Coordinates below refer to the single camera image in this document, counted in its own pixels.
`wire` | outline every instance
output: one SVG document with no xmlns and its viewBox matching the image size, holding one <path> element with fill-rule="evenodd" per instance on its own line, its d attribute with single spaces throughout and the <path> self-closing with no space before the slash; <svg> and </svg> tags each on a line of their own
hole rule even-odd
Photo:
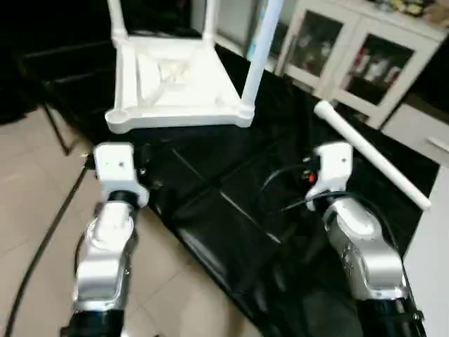
<svg viewBox="0 0 449 337">
<path fill-rule="evenodd" d="M 83 245 L 84 242 L 84 237 L 85 234 L 84 232 L 81 233 L 78 242 L 76 243 L 76 248 L 75 248 L 75 257 L 73 260 L 73 276 L 76 277 L 76 271 L 78 270 L 78 265 L 79 265 L 79 252 L 81 250 L 81 246 Z"/>
<path fill-rule="evenodd" d="M 321 198 L 326 198 L 326 197 L 353 197 L 356 193 L 353 192 L 349 192 L 349 191 L 335 191 L 335 192 L 323 192 L 320 194 L 316 194 L 313 197 L 309 197 L 309 198 L 301 198 L 297 201 L 294 201 L 292 204 L 289 204 L 281 209 L 277 209 L 275 211 L 270 211 L 268 213 L 266 213 L 267 216 L 272 216 L 274 214 L 278 214 L 278 213 L 285 213 L 286 211 L 289 211 L 291 209 L 295 209 L 296 207 L 299 207 L 303 204 L 306 204 L 309 201 L 314 201 L 317 199 L 321 199 Z"/>
<path fill-rule="evenodd" d="M 25 294 L 25 290 L 28 286 L 28 283 L 33 275 L 34 270 L 36 269 L 37 264 L 41 260 L 42 255 L 43 255 L 44 251 L 46 250 L 48 243 L 51 240 L 51 237 L 53 236 L 56 229 L 58 228 L 58 225 L 60 224 L 60 221 L 61 221 L 62 217 L 64 216 L 65 211 L 67 210 L 76 191 L 78 190 L 81 182 L 83 181 L 87 170 L 88 170 L 87 165 L 84 165 L 83 169 L 81 170 L 81 172 L 79 174 L 79 177 L 76 179 L 75 184 L 73 185 L 69 194 L 65 198 L 64 202 L 62 203 L 62 206 L 61 206 L 60 210 L 58 211 L 58 214 L 56 214 L 56 217 L 54 218 L 50 227 L 47 229 L 47 233 L 45 234 L 45 237 L 43 238 L 41 244 L 39 245 L 36 253 L 33 256 L 33 259 L 31 260 L 31 262 L 28 266 L 25 276 L 23 277 L 22 282 L 20 283 L 19 289 L 15 295 L 14 303 L 13 303 L 13 306 L 11 307 L 11 312 L 9 314 L 8 323 L 6 325 L 4 337 L 11 337 L 11 335 L 13 333 L 14 323 L 17 318 L 17 313 L 20 308 L 20 304 L 22 302 L 22 299 Z"/>
<path fill-rule="evenodd" d="M 283 168 L 275 170 L 275 172 L 270 174 L 269 177 L 264 181 L 264 183 L 260 187 L 259 192 L 257 193 L 257 196 L 256 196 L 256 202 L 257 203 L 259 202 L 260 197 L 262 196 L 263 192 L 268 187 L 270 182 L 273 181 L 274 179 L 276 179 L 277 177 L 279 177 L 282 173 L 294 171 L 294 170 L 298 170 L 298 169 L 305 169 L 305 168 L 306 168 L 305 164 L 300 163 L 300 164 L 293 164 L 293 165 L 285 166 Z"/>
</svg>

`white cylindrical pole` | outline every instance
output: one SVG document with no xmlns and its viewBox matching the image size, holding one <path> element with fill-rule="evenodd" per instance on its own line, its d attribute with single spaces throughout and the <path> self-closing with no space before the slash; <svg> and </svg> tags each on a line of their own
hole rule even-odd
<svg viewBox="0 0 449 337">
<path fill-rule="evenodd" d="M 126 38 L 128 32 L 126 31 L 125 22 L 123 21 L 120 0 L 108 0 L 107 4 L 109 6 L 109 16 L 111 17 L 112 39 Z"/>
<path fill-rule="evenodd" d="M 375 149 L 360 133 L 345 121 L 329 104 L 322 100 L 314 112 L 326 120 L 340 135 L 376 166 L 390 181 L 413 200 L 423 211 L 431 206 L 430 200 L 419 191 L 392 163 Z"/>
<path fill-rule="evenodd" d="M 204 20 L 203 40 L 214 43 L 220 0 L 206 0 L 206 18 Z"/>
<path fill-rule="evenodd" d="M 269 49 L 272 46 L 274 31 L 279 20 L 283 0 L 269 0 L 267 9 L 262 19 L 260 31 L 256 37 L 256 46 L 254 50 L 251 66 L 246 77 L 245 88 L 241 96 L 243 113 L 251 111 L 254 113 L 254 104 L 257 91 L 259 90 L 260 80 L 267 64 Z"/>
</svg>

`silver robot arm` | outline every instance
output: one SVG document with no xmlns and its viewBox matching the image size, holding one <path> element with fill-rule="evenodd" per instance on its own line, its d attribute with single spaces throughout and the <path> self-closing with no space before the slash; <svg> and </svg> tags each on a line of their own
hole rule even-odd
<svg viewBox="0 0 449 337">
<path fill-rule="evenodd" d="M 382 223 L 383 217 L 343 192 L 352 172 L 351 146 L 327 144 L 318 147 L 316 153 L 320 170 L 316 184 L 307 193 L 307 207 L 321 215 L 330 245 L 340 257 L 363 335 L 426 336 L 403 261 L 384 238 L 382 226 L 387 224 Z M 328 197 L 316 198 L 318 194 Z"/>
<path fill-rule="evenodd" d="M 94 158 L 104 206 L 86 228 L 86 256 L 76 271 L 74 314 L 62 336 L 121 335 L 130 259 L 137 244 L 135 216 L 149 199 L 148 190 L 137 180 L 131 144 L 100 144 Z"/>
</svg>

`black tabletop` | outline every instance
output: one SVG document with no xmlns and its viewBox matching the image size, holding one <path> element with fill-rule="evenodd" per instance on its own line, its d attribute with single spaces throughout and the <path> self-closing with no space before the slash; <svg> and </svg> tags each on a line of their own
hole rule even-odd
<svg viewBox="0 0 449 337">
<path fill-rule="evenodd" d="M 217 51 L 241 93 L 248 62 L 219 46 Z M 266 72 L 250 128 L 158 128 L 112 136 L 104 120 L 89 121 L 94 140 L 151 148 L 146 184 L 152 208 L 265 336 L 362 336 L 340 260 L 319 217 L 301 208 L 263 216 L 254 202 L 270 173 L 300 163 L 311 145 L 342 139 L 312 116 L 316 102 Z M 345 117 L 429 195 L 438 164 Z M 418 207 L 357 151 L 347 189 L 384 211 L 404 254 L 421 216 Z M 267 189 L 260 205 L 275 209 L 302 193 L 299 174 L 292 172 Z"/>
</svg>

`white plastic stool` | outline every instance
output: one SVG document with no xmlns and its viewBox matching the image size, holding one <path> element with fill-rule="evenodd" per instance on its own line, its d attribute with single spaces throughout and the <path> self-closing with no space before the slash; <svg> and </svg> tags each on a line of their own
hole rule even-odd
<svg viewBox="0 0 449 337">
<path fill-rule="evenodd" d="M 108 4 L 117 50 L 114 108 L 105 115 L 112 132 L 251 125 L 283 0 L 269 0 L 241 98 L 214 49 L 218 1 L 207 0 L 202 39 L 129 36 L 120 0 L 108 0 Z"/>
</svg>

